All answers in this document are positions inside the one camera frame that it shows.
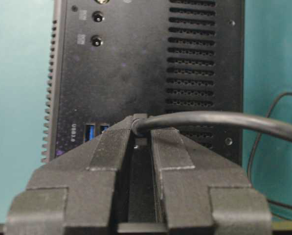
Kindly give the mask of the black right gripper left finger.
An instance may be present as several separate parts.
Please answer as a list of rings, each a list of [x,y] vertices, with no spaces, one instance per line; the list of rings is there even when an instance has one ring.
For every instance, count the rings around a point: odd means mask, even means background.
[[[132,118],[36,169],[11,204],[7,235],[108,235],[128,217]]]

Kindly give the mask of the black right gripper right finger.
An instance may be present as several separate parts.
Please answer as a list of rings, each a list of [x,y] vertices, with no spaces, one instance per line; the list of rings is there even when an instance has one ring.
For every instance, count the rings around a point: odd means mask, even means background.
[[[151,132],[156,193],[170,235],[270,235],[264,195],[244,170],[174,128]]]

